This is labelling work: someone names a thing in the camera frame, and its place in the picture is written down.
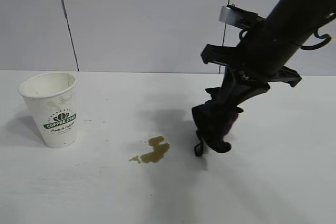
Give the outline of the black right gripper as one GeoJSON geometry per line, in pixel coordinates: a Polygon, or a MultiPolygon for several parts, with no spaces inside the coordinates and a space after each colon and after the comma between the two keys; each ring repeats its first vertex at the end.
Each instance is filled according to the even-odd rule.
{"type": "Polygon", "coordinates": [[[221,86],[221,101],[228,103],[228,111],[235,111],[244,101],[268,92],[267,82],[284,82],[295,87],[302,77],[293,69],[282,66],[276,73],[266,73],[256,67],[246,65],[246,60],[240,57],[236,47],[222,47],[207,44],[201,53],[203,63],[215,63],[225,66],[223,83],[221,86]],[[248,79],[236,78],[235,72],[243,73],[248,79]]]}

